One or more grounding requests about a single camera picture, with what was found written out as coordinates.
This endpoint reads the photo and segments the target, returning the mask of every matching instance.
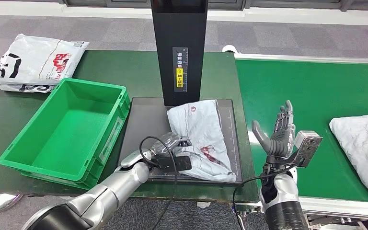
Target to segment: black pole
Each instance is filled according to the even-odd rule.
[[[208,0],[150,0],[165,106],[199,101]]]

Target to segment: warning sticker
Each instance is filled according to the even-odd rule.
[[[177,81],[177,88],[183,87],[183,68],[176,68],[176,81]]]
[[[173,47],[174,92],[187,92],[188,48]]]

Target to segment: black cover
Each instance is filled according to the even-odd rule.
[[[308,230],[301,205],[297,201],[275,204],[264,213],[270,230]]]
[[[48,210],[28,230],[87,230],[90,227],[64,204]]]

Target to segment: yellow label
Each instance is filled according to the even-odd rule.
[[[177,88],[183,87],[183,68],[176,68],[176,82],[177,82]]]

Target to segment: black cable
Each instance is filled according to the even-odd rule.
[[[173,154],[171,153],[171,151],[169,150],[169,148],[167,147],[167,145],[166,145],[164,142],[162,142],[162,141],[161,141],[159,138],[157,138],[157,137],[148,136],[148,137],[145,137],[145,138],[140,142],[140,144],[139,144],[139,152],[140,152],[140,154],[142,155],[143,160],[144,160],[146,163],[151,164],[152,166],[158,166],[158,164],[156,164],[156,163],[154,163],[154,162],[150,161],[150,160],[149,160],[149,159],[147,159],[147,158],[144,156],[144,154],[143,154],[143,151],[142,151],[142,145],[143,145],[143,142],[144,142],[145,140],[147,140],[147,139],[155,139],[155,140],[159,141],[161,144],[163,144],[163,145],[164,145],[164,147],[167,149],[167,152],[169,153],[169,155],[170,155],[170,157],[171,157],[171,159],[172,159],[172,162],[173,162],[173,163],[172,163],[172,165],[173,165],[173,168],[174,168],[174,187],[173,187],[173,190],[172,190],[172,196],[170,197],[169,202],[167,203],[166,207],[164,208],[163,212],[161,213],[161,215],[160,215],[159,219],[157,220],[156,224],[155,224],[155,225],[154,225],[154,227],[152,228],[152,230],[154,230],[154,229],[157,227],[157,225],[159,224],[160,220],[163,218],[163,216],[164,216],[164,214],[166,213],[166,211],[167,211],[168,207],[170,206],[171,201],[172,201],[172,200],[173,200],[173,198],[174,198],[175,189],[176,189],[176,187],[177,187],[177,176],[178,176],[178,172],[177,172],[177,168],[176,168],[176,166],[175,166],[175,160],[174,160],[174,156],[173,156]]]
[[[285,168],[283,170],[280,170],[278,172],[274,172],[274,173],[271,173],[271,174],[267,174],[267,175],[260,175],[260,176],[255,176],[255,177],[252,177],[250,179],[247,179],[246,181],[243,181],[241,184],[239,184],[238,186],[235,187],[235,190],[233,191],[233,194],[232,194],[232,205],[233,205],[233,211],[235,212],[235,217],[236,217],[236,220],[238,221],[238,224],[239,224],[239,227],[241,229],[242,228],[242,225],[241,225],[241,222],[239,221],[239,218],[238,217],[238,212],[236,211],[236,205],[235,205],[235,195],[236,195],[236,191],[238,190],[238,188],[241,188],[243,187],[246,183],[250,182],[250,181],[254,181],[254,180],[257,180],[257,179],[263,179],[263,178],[266,178],[266,177],[271,177],[271,176],[275,176],[275,175],[278,175],[280,173],[284,173],[284,172],[287,172],[288,170],[294,168],[295,165],[293,166],[290,166],[288,168]]]

